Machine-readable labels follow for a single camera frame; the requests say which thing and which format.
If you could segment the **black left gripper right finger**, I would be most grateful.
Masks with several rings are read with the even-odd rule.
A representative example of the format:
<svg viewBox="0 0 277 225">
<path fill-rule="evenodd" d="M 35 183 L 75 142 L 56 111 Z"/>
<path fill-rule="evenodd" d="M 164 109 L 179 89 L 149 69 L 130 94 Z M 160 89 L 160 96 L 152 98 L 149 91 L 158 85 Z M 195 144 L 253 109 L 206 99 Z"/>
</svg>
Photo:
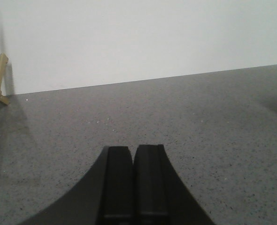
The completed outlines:
<svg viewBox="0 0 277 225">
<path fill-rule="evenodd" d="M 139 145 L 134 158 L 139 225 L 212 225 L 172 166 L 165 148 Z"/>
</svg>

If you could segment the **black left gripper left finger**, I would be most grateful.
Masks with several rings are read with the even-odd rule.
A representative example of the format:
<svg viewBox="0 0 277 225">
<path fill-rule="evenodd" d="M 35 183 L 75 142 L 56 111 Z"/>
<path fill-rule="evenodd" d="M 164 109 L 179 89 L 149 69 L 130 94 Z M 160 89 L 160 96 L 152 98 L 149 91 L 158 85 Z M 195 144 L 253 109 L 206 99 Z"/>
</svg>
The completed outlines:
<svg viewBox="0 0 277 225">
<path fill-rule="evenodd" d="M 106 146 L 84 177 L 24 225 L 132 225 L 134 187 L 131 153 Z"/>
</svg>

